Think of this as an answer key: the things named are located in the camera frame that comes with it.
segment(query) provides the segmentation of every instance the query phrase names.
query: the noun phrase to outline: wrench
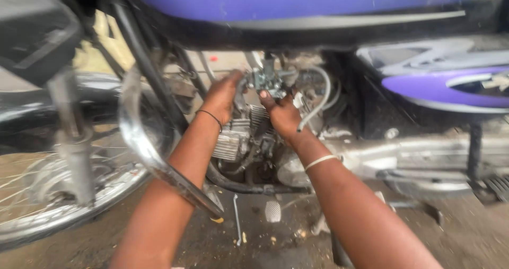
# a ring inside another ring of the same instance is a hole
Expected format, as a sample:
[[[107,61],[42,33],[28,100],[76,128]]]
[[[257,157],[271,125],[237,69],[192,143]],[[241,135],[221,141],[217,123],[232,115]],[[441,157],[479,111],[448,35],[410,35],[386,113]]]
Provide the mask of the wrench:
[[[239,223],[239,211],[237,209],[237,199],[238,195],[233,196],[233,208],[235,208],[235,220],[237,221],[237,233],[239,234],[239,239],[237,240],[237,246],[240,246],[240,242],[242,242],[242,235],[240,233],[240,223]]]

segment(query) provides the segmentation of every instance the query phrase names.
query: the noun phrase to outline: black wristband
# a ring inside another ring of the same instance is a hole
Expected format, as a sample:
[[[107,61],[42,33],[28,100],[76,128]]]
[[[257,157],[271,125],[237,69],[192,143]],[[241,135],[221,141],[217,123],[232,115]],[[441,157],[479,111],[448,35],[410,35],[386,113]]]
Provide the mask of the black wristband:
[[[220,125],[220,134],[222,133],[222,124],[221,124],[221,122],[218,120],[218,118],[216,118],[213,114],[211,114],[211,113],[207,112],[206,110],[198,110],[198,111],[196,111],[196,112],[194,112],[194,113],[196,114],[196,113],[198,113],[198,112],[204,112],[204,113],[209,114],[211,117],[213,117],[213,118],[214,118],[214,120],[216,120],[216,121],[217,121],[217,123]]]

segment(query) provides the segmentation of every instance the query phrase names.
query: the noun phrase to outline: white bracelet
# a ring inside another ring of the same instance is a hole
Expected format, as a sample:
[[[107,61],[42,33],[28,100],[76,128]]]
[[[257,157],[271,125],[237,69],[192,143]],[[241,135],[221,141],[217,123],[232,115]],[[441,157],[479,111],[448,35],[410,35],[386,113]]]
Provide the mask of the white bracelet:
[[[337,158],[337,156],[335,156],[335,155],[328,155],[328,156],[321,157],[321,158],[315,160],[314,162],[308,164],[308,166],[304,169],[304,171],[307,172],[308,169],[310,167],[314,166],[315,164],[317,164],[319,162],[323,162],[323,161],[328,160],[328,159],[332,159],[332,158]]]

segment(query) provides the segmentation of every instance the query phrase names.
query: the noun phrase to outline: human arm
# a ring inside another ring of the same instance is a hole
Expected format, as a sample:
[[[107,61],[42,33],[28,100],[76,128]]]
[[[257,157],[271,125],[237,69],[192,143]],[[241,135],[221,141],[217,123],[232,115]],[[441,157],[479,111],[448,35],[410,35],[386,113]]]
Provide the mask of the human arm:
[[[267,92],[261,102],[272,125],[306,167],[331,152],[305,128],[291,97],[275,103]],[[338,159],[307,171],[329,226],[357,269],[440,269],[428,249],[404,222]]]
[[[201,106],[225,124],[230,120],[235,85],[242,72],[233,71],[213,84]],[[201,188],[219,136],[219,123],[196,113],[168,162]],[[169,185],[154,179],[131,216],[110,268],[171,268],[172,259],[194,206]]]

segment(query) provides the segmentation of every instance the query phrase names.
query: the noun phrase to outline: ground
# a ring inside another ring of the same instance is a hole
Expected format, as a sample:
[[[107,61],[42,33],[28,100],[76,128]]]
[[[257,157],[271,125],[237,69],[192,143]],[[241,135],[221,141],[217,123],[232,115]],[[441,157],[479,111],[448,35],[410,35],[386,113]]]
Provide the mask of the ground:
[[[99,30],[104,24],[98,24]],[[107,46],[116,44],[102,37]],[[122,65],[132,63],[125,45],[110,48]],[[88,56],[78,55],[76,64],[85,70],[111,72],[96,52],[85,48]],[[214,69],[241,67],[239,53],[213,53],[219,60]],[[27,85],[3,79],[4,90]],[[383,190],[388,200],[401,199],[379,183],[370,183]],[[264,206],[275,197],[240,194],[238,199],[241,229],[246,243],[235,245],[237,230],[233,211],[233,193],[214,188],[225,208],[225,222],[216,224],[197,210],[189,223],[175,257],[174,266],[184,268],[336,268],[332,262],[330,237],[325,233],[312,236],[309,228],[320,214],[314,197],[303,198],[283,210],[280,223],[265,221]],[[141,187],[125,200],[100,214],[86,225],[68,229],[30,245],[0,253],[2,269],[107,268],[109,259],[120,242],[134,207],[144,191]],[[281,205],[298,198],[283,196]],[[445,215],[439,227],[422,212],[400,210],[398,215],[416,233],[445,269],[496,269],[509,264],[509,206],[485,208],[474,196],[433,204]]]

